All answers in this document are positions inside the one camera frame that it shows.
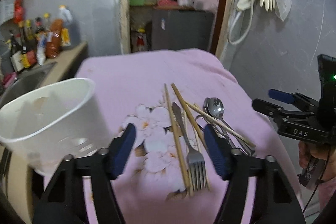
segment pink tablecloth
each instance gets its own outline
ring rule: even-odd
[[[188,102],[203,105],[205,97],[220,98],[225,105],[226,122],[257,145],[257,157],[276,157],[299,197],[294,167],[270,122],[252,109],[251,99],[210,53],[158,51],[89,58],[77,77],[95,81],[96,96],[111,139],[129,122],[137,127],[134,150],[124,174],[113,182],[127,224],[211,224],[228,184],[216,174],[203,149],[211,191],[201,191],[192,198],[185,194],[175,144],[168,129],[164,83],[169,86],[172,101],[178,102],[170,87],[173,82]],[[194,141],[190,125],[188,131]],[[254,189],[255,179],[251,178],[242,223],[249,223]],[[85,194],[89,220],[95,224],[89,179],[85,180]]]

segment green container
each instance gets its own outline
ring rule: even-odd
[[[143,6],[145,4],[145,0],[129,0],[130,6]]]

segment gray refrigerator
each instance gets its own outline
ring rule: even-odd
[[[207,51],[214,14],[202,10],[154,10],[152,50],[199,48]]]

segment screw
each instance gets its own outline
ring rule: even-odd
[[[242,152],[239,149],[236,149],[236,148],[232,149],[231,153],[233,155],[236,155],[236,156],[240,156],[242,154]]]
[[[266,156],[266,158],[265,158],[268,162],[275,162],[276,160],[275,160],[275,158],[273,157],[273,156]]]
[[[73,159],[73,156],[72,155],[66,155],[64,158],[63,158],[65,161],[70,161]]]
[[[99,149],[98,153],[100,155],[106,155],[109,153],[109,149],[108,148],[102,148],[102,149]]]

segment white bin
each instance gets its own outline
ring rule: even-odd
[[[90,79],[48,85],[0,109],[0,142],[43,175],[52,174],[65,155],[91,155],[110,141]]]

